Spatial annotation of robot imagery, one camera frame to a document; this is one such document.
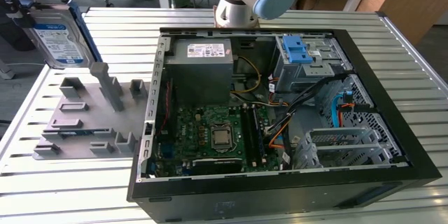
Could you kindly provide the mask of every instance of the ram slot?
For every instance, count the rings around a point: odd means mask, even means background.
[[[263,144],[263,135],[262,135],[262,129],[261,129],[261,124],[259,124],[259,116],[258,116],[258,110],[254,108],[253,109],[254,112],[254,121],[255,121],[255,135],[257,135],[257,139],[258,139],[258,143],[259,143],[259,154],[261,154],[261,160],[262,163],[267,162],[266,159],[266,152],[265,152],[265,144]]]
[[[243,123],[243,137],[246,148],[246,159],[250,167],[257,167],[261,164],[262,157],[259,152],[259,141],[255,127],[254,108],[243,108],[242,123]]]

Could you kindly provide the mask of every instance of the cpu socket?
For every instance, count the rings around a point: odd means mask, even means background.
[[[211,125],[213,149],[218,152],[227,152],[234,145],[233,125],[229,123],[217,123]]]

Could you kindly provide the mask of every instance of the aluminum slotted table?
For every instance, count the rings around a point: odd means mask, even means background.
[[[213,27],[207,10],[93,8],[95,43],[121,82],[151,80],[161,27]],[[393,23],[375,13],[293,11],[262,27],[347,29],[445,176],[361,209],[261,216],[222,222],[447,223],[448,88]],[[89,69],[45,67],[0,141],[2,223],[153,223],[127,202],[133,159],[37,161],[34,147],[58,106],[65,77],[97,82]]]

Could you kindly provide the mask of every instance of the power supply label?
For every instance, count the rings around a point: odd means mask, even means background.
[[[189,58],[225,57],[225,44],[190,44]]]
[[[35,31],[53,57],[62,63],[82,63],[85,58],[62,24],[37,24]]]

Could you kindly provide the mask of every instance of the blue cable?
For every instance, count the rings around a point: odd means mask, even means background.
[[[331,102],[331,118],[334,121],[334,127],[339,128],[339,119],[338,119],[338,100],[339,98],[343,98],[343,95],[339,94],[334,97],[334,100]]]

